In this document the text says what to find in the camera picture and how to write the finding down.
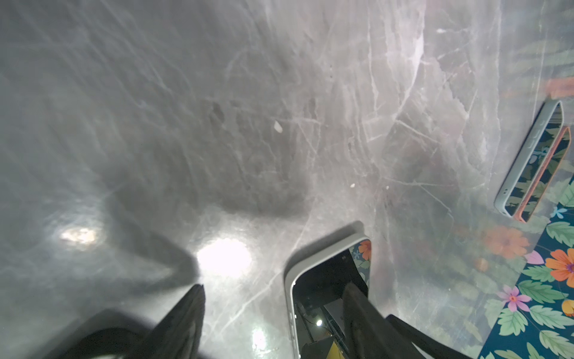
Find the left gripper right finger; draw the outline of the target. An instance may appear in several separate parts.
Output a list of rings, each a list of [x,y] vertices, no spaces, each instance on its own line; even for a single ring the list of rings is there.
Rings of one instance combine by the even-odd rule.
[[[345,341],[350,358],[422,358],[421,352],[381,316],[357,286],[343,293]]]

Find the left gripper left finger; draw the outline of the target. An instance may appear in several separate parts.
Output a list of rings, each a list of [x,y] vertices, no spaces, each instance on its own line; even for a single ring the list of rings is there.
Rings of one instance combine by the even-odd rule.
[[[197,358],[206,309],[204,286],[196,284],[126,357]]]

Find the pink phone case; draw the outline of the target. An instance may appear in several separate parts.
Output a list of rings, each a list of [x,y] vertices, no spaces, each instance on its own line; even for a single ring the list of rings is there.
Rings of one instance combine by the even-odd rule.
[[[527,223],[540,203],[556,171],[562,163],[571,143],[569,127],[564,127],[558,133],[556,143],[550,148],[548,157],[544,160],[539,173],[536,175],[523,202],[520,204],[514,219]]]

